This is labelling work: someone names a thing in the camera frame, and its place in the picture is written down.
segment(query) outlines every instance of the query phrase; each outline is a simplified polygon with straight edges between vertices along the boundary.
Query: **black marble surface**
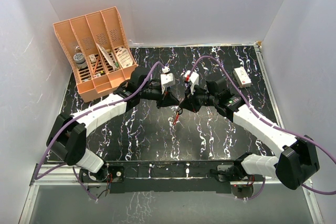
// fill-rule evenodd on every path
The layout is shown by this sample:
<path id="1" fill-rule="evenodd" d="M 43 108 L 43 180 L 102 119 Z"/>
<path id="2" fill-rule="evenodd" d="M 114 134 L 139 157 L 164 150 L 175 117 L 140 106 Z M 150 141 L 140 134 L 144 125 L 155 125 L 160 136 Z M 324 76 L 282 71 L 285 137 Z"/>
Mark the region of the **black marble surface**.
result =
<path id="1" fill-rule="evenodd" d="M 150 68 L 160 60 L 170 67 L 176 78 L 172 90 L 180 101 L 185 90 L 183 73 L 190 70 L 200 56 L 210 55 L 219 59 L 231 75 L 234 68 L 243 66 L 252 86 L 242 92 L 259 112 L 276 122 L 253 46 L 132 48 L 131 51 L 139 66 Z M 196 70 L 201 87 L 205 86 L 206 75 L 220 71 L 207 59 Z M 153 78 L 159 78 L 159 69 Z M 72 75 L 62 111 L 75 113 L 102 99 L 84 103 Z M 272 155 L 260 140 L 220 116 L 214 108 L 202 107 L 197 114 L 184 111 L 174 126 L 175 110 L 176 107 L 158 110 L 155 101 L 143 100 L 126 114 L 98 127 L 87 138 L 87 147 L 106 161 L 236 159 L 246 151 Z M 57 162 L 59 159 L 50 154 L 48 161 Z"/>

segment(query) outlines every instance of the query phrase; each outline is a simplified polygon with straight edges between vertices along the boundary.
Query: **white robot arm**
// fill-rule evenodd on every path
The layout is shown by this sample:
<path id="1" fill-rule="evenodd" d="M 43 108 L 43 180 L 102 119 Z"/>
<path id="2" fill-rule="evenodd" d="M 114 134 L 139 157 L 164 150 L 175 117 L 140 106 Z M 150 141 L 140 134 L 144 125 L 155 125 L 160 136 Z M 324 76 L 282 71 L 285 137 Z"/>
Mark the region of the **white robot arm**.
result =
<path id="1" fill-rule="evenodd" d="M 277 124 L 260 113 L 255 116 L 240 95 L 231 94 L 221 74 L 207 76 L 207 90 L 198 86 L 196 72 L 190 75 L 188 71 L 185 79 L 189 85 L 180 108 L 197 112 L 201 106 L 214 106 L 220 115 L 251 132 L 275 154 L 258 156 L 245 153 L 235 160 L 233 167 L 225 173 L 222 172 L 228 180 L 259 174 L 277 177 L 288 188 L 296 189 L 319 170 L 317 152 L 313 144 L 276 130 L 274 126 Z M 272 126 L 268 126 L 260 119 L 264 119 Z"/>
<path id="2" fill-rule="evenodd" d="M 136 67 L 130 80 L 120 84 L 113 94 L 110 94 L 103 101 L 72 115 L 59 114 L 48 138 L 47 146 L 59 129 L 68 121 L 91 111 L 69 125 L 52 145 L 51 151 L 67 165 L 80 166 L 90 172 L 90 177 L 94 177 L 97 181 L 103 181 L 107 175 L 107 164 L 101 157 L 86 148 L 87 136 L 97 127 L 138 105 L 140 99 L 155 100 L 157 108 L 179 105 L 179 100 L 170 92 L 170 86 L 175 85 L 174 76 L 170 73 L 168 67 L 164 67 L 160 80 L 148 81 L 144 88 L 127 102 L 119 102 L 116 105 L 108 106 L 108 104 L 120 101 L 134 93 L 142 84 L 148 72 L 145 68 Z"/>
<path id="3" fill-rule="evenodd" d="M 211 74 L 206 79 L 207 90 L 198 85 L 198 74 L 187 72 L 186 82 L 189 84 L 185 91 L 185 98 L 180 103 L 170 92 L 170 86 L 175 79 L 169 69 L 162 69 L 160 80 L 151 80 L 135 97 L 127 102 L 120 102 L 113 106 L 106 106 L 113 101 L 120 101 L 129 97 L 141 85 L 148 71 L 137 67 L 131 79 L 122 83 L 113 94 L 96 105 L 73 115 L 61 113 L 54 124 L 47 145 L 55 133 L 73 117 L 92 111 L 89 115 L 71 124 L 57 139 L 51 150 L 68 165 L 78 165 L 88 170 L 97 181 L 103 181 L 107 176 L 107 163 L 98 155 L 86 148 L 86 137 L 97 127 L 115 116 L 139 104 L 140 99 L 155 100 L 158 108 L 179 105 L 181 109 L 198 112 L 202 106 L 214 106 L 217 112 L 230 121 L 244 127 L 254 136 L 266 144 L 275 156 L 258 156 L 245 153 L 234 161 L 234 165 L 227 171 L 218 171 L 227 181 L 243 179 L 247 175 L 259 174 L 277 177 L 285 186 L 296 189 L 310 176 L 319 170 L 316 148 L 311 143 L 293 135 L 283 133 L 273 128 L 270 120 L 260 113 L 258 117 L 252 114 L 250 108 L 239 95 L 231 94 L 222 75 Z M 260 119 L 270 122 L 268 126 Z"/>

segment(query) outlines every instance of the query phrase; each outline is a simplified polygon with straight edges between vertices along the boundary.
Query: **small bottle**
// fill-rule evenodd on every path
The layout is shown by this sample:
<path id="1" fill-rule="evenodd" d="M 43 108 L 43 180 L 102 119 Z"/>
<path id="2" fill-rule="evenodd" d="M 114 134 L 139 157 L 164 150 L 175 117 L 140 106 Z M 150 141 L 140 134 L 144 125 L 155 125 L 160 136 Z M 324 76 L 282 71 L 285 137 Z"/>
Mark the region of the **small bottle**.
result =
<path id="1" fill-rule="evenodd" d="M 119 47 L 116 55 L 122 68 L 127 68 L 133 65 L 132 57 L 126 48 Z"/>
<path id="2" fill-rule="evenodd" d="M 84 55 L 81 52 L 76 53 L 73 58 L 79 69 L 86 68 L 88 66 L 85 61 Z"/>

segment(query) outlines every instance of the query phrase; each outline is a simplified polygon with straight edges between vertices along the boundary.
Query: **gray floor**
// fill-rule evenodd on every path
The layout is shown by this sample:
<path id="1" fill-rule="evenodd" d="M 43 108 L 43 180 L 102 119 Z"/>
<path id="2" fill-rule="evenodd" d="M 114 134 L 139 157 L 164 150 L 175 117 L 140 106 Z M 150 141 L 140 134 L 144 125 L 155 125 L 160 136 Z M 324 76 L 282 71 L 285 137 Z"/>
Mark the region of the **gray floor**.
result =
<path id="1" fill-rule="evenodd" d="M 267 184 L 247 203 L 212 192 L 126 193 L 98 204 L 80 186 L 40 186 L 31 224 L 42 223 L 313 223 L 302 188 Z"/>

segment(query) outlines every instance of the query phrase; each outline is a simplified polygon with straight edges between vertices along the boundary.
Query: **small white box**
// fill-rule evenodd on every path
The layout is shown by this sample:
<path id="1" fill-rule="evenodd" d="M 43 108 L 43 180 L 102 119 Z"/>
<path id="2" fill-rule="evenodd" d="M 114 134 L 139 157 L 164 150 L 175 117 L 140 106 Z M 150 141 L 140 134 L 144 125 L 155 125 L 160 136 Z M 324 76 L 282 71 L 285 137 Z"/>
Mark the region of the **small white box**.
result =
<path id="1" fill-rule="evenodd" d="M 166 88 L 175 85 L 175 77 L 173 73 L 162 73 L 161 74 L 161 88 L 162 93 L 166 90 Z"/>
<path id="2" fill-rule="evenodd" d="M 94 54 L 89 55 L 89 59 L 90 59 L 91 63 L 95 63 L 97 61 Z"/>
<path id="3" fill-rule="evenodd" d="M 247 75 L 247 72 L 243 67 L 235 68 L 233 71 L 234 76 L 236 77 L 239 86 L 241 88 L 246 88 L 251 86 L 251 79 Z"/>

